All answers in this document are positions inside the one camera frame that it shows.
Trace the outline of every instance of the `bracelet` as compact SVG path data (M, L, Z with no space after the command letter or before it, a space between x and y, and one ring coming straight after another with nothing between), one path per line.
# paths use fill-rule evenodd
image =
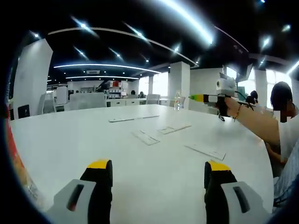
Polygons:
M240 106L239 106L239 109L238 109L237 115L234 117L234 122L235 122L236 118L239 116L240 109L241 109L241 104L240 104Z

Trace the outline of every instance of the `ceiling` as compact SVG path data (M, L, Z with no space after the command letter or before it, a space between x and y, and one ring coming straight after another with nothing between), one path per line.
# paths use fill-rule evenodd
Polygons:
M207 43L198 29L165 1L175 2L187 11L187 16L210 33L213 43ZM86 70L100 70L97 76L140 77L140 74L154 74L107 66L54 68L74 63L116 64L164 72L168 71L171 63L179 61L198 68L247 63L248 53L296 62L299 58L299 20L295 18L296 13L292 13L292 8L296 7L295 1L291 0L266 0L265 3L260 0L33 0L30 5L20 3L15 19L18 18L20 33L30 30L47 39L53 49L49 70L52 81L49 84L55 84L66 82L69 80L67 77L86 76ZM145 38L168 48L179 46L178 53L187 59L157 44L115 32L88 32L83 29L48 35L56 30L80 27L75 20L87 27L136 34L133 28ZM286 24L291 25L291 30L282 32ZM271 36L272 42L268 48L261 50L261 43L268 36ZM31 41L36 41L36 38L32 36Z

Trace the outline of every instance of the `black hair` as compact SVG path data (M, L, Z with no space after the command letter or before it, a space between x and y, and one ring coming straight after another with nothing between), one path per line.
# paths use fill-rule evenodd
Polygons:
M271 104L273 110L283 111L286 110L287 102L293 101L292 91L290 86L285 82L276 83L273 86L271 93Z
M256 92L255 90L253 90L253 91L250 93L250 95L251 95L253 98L255 98L255 99L256 99L255 102L258 103L258 100L257 100L258 94L257 94L257 92Z
M253 96L247 96L246 102L251 104L256 104L256 101L254 100Z

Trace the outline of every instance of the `sleeve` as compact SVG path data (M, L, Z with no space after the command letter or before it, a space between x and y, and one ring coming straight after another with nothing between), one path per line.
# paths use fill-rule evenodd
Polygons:
M289 158L299 138L299 116L290 119L286 123L278 123L281 160Z

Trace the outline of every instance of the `plastic bottle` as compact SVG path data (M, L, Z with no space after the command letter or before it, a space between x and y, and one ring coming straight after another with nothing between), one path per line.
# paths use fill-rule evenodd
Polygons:
M177 94L174 98L174 110L179 111L181 109L181 93L177 91Z

